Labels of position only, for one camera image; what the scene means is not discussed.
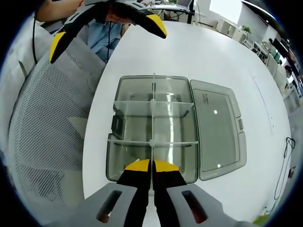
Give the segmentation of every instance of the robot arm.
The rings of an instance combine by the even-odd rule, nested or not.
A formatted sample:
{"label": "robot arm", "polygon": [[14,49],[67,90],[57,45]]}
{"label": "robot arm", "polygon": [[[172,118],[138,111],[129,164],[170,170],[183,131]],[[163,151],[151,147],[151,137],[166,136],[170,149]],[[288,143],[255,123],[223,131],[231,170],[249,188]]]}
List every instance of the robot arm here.
{"label": "robot arm", "polygon": [[51,63],[54,63],[66,50],[83,26],[93,19],[105,22],[109,7],[118,17],[127,18],[133,24],[140,25],[148,32],[163,39],[167,36],[161,19],[151,13],[146,6],[134,0],[85,0],[84,2],[85,6],[79,7],[55,35],[49,56]]}
{"label": "robot arm", "polygon": [[[151,180],[162,227],[256,227],[226,215],[218,200],[195,184],[187,185],[175,165],[148,159],[127,166],[117,183],[106,184],[71,217],[47,227],[142,226]],[[109,213],[103,223],[100,216]]]}

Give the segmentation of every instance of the container lid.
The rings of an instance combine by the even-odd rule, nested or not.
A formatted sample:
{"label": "container lid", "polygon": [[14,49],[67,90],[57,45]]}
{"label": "container lid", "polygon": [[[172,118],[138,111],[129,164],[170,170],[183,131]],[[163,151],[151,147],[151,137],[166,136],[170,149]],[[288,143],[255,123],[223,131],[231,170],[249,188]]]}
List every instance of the container lid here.
{"label": "container lid", "polygon": [[246,164],[238,103],[226,87],[192,80],[200,146],[200,178],[209,180]]}

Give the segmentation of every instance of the black cable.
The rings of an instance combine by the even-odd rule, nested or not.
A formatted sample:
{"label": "black cable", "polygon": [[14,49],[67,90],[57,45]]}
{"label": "black cable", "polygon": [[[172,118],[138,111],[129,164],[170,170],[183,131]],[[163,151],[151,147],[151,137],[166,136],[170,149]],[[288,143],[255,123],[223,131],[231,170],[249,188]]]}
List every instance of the black cable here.
{"label": "black cable", "polygon": [[162,10],[162,11],[161,11],[161,12],[158,14],[158,16],[160,16],[160,15],[161,15],[161,13],[163,13],[163,11],[164,11],[164,10]]}
{"label": "black cable", "polygon": [[37,65],[37,57],[36,57],[36,50],[35,50],[35,26],[36,26],[36,20],[37,20],[37,12],[34,14],[34,24],[33,24],[33,38],[32,38],[32,49],[33,49],[33,57],[35,64]]}
{"label": "black cable", "polygon": [[196,1],[196,4],[197,4],[197,6],[198,6],[198,10],[199,10],[199,25],[201,26],[201,27],[203,27],[202,25],[201,25],[201,15],[200,15],[200,7],[199,7],[199,4],[198,4],[198,2]]}
{"label": "black cable", "polygon": [[108,45],[107,45],[107,62],[108,63],[108,60],[109,60],[109,45],[110,45],[110,30],[112,29],[112,22],[110,21],[109,22],[109,31],[108,31]]}
{"label": "black cable", "polygon": [[173,16],[173,17],[171,17],[170,19],[173,19],[173,18],[176,18],[176,17],[178,17],[178,19],[179,19],[179,17],[180,17],[182,14],[184,14],[184,13],[180,13],[180,14],[176,13],[176,16]]}
{"label": "black cable", "polygon": [[283,183],[284,183],[284,179],[285,179],[285,173],[286,173],[286,170],[287,168],[285,168],[285,171],[284,171],[284,174],[283,174],[283,180],[282,180],[282,185],[281,185],[281,190],[280,190],[280,193],[279,193],[279,196],[276,197],[276,192],[277,192],[277,189],[278,189],[278,185],[279,185],[279,182],[281,180],[281,174],[282,174],[282,171],[283,171],[283,167],[284,167],[284,163],[285,163],[285,159],[287,157],[287,148],[288,148],[288,144],[290,145],[290,147],[292,148],[291,152],[290,152],[290,155],[288,156],[288,160],[286,162],[286,166],[288,165],[288,162],[290,160],[290,156],[295,148],[295,140],[290,138],[290,137],[287,137],[286,138],[286,147],[285,147],[285,150],[284,150],[284,155],[283,155],[283,163],[282,163],[282,168],[281,168],[281,172],[280,172],[280,175],[279,175],[279,179],[278,179],[278,182],[276,184],[276,189],[275,189],[275,196],[274,196],[274,199],[277,200],[280,198],[280,195],[281,195],[281,190],[282,190],[282,187],[283,187]]}
{"label": "black cable", "polygon": [[[288,156],[288,159],[287,159],[287,162],[286,162],[286,165],[285,165],[285,170],[284,170],[283,179],[282,179],[282,184],[281,184],[281,190],[280,190],[280,192],[279,192],[279,195],[276,196],[276,195],[277,195],[278,185],[279,185],[279,182],[280,182],[280,180],[281,180],[282,171],[283,171],[283,168],[284,168],[285,159],[286,159],[287,153],[288,153],[288,151],[287,151],[287,150],[288,150],[288,149],[287,149],[287,148],[288,148],[288,145],[290,145],[290,147],[291,147],[291,152],[290,152],[290,154],[289,154],[289,156]],[[291,157],[291,155],[292,155],[292,152],[293,152],[294,148],[295,148],[295,140],[292,139],[292,138],[290,138],[290,137],[286,137],[286,147],[285,147],[284,154],[283,154],[283,163],[282,163],[282,167],[281,167],[279,179],[278,179],[278,181],[277,181],[277,183],[276,183],[276,189],[275,189],[275,195],[274,195],[275,204],[274,204],[274,206],[272,207],[272,209],[266,210],[266,211],[265,211],[265,214],[271,213],[271,212],[274,210],[274,208],[275,208],[275,206],[276,206],[276,202],[277,202],[277,200],[280,198],[281,191],[282,191],[282,187],[283,187],[283,183],[284,183],[284,179],[285,179],[285,174],[286,174],[286,170],[287,170],[287,165],[288,165],[288,162],[289,162],[289,160],[290,160],[290,157]]]}

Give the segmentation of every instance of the desk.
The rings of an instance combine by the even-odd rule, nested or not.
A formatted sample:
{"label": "desk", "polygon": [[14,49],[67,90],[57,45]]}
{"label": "desk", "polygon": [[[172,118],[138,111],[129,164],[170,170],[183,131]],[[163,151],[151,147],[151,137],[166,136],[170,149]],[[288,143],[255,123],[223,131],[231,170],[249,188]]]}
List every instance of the desk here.
{"label": "desk", "polygon": [[269,53],[257,42],[254,43],[254,49],[257,51],[259,58],[266,64]]}
{"label": "desk", "polygon": [[[226,214],[252,221],[265,205],[271,208],[274,203],[285,138],[291,135],[279,89],[258,56],[240,43],[199,26],[169,21],[164,25],[166,39],[131,26],[103,72],[85,134],[84,196],[109,182],[105,175],[107,137],[119,79],[153,73],[183,76],[229,87],[235,93],[246,133],[247,163],[229,174],[195,184],[218,199]],[[159,226],[152,201],[147,210],[144,226]]]}

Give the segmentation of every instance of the gray mesh chair back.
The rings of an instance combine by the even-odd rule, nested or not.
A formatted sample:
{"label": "gray mesh chair back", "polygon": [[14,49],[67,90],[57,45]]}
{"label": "gray mesh chair back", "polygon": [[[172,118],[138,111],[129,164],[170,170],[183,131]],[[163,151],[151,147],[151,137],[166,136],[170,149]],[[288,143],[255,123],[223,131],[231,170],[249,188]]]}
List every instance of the gray mesh chair back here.
{"label": "gray mesh chair back", "polygon": [[48,57],[25,81],[9,129],[17,193],[41,224],[65,218],[84,200],[84,131],[105,67],[79,39],[53,65]]}

